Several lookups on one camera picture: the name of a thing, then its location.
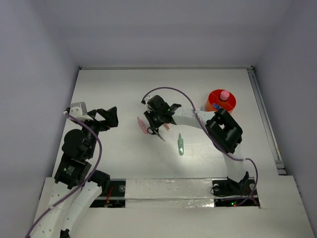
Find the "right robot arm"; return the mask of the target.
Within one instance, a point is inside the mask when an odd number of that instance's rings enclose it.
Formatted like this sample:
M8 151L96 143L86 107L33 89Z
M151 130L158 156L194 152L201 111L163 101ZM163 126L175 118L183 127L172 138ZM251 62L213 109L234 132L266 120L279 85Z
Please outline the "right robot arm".
M204 112L187 109L180 104L170 106L159 95L146 96L142 104L147 107L144 115L155 134L165 123L202 129L223 154L229 191L240 194L246 189L249 173L244 168L241 155L243 130L227 110L221 108L216 112Z

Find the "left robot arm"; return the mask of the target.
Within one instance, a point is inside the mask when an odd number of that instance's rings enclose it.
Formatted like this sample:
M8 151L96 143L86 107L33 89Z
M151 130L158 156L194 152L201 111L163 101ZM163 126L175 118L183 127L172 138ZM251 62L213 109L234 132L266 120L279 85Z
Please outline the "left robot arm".
M71 238L88 208L110 189L110 176L89 163L96 146L102 150L99 133L118 126L117 108L87 111L84 102L71 104L64 115L80 129L69 131L54 175L47 208L33 223L28 238Z

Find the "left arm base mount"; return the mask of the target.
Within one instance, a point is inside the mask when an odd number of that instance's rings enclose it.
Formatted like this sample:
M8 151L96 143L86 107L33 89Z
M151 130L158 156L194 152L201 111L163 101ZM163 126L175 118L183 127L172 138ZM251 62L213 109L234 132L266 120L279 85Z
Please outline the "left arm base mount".
M108 191L103 191L90 208L125 208L125 191L125 179L112 179Z

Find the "black scissors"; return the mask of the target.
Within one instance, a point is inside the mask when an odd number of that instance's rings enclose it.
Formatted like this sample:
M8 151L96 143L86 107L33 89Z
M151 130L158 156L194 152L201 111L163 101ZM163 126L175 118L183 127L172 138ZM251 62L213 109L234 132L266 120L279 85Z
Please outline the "black scissors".
M150 135L156 135L158 136L162 141L165 141L165 139L159 134L159 129L155 129L155 128L151 128L151 127L148 127L147 128L147 132L148 134Z

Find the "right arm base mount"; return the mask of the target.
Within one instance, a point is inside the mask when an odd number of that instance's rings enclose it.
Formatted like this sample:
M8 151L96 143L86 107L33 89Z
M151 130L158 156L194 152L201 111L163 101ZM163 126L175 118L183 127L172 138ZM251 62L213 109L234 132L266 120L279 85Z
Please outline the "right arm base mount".
M210 192L214 197L215 207L260 207L257 190L251 194L254 186L255 180L253 178L244 178L240 183L228 178L216 179L212 181Z

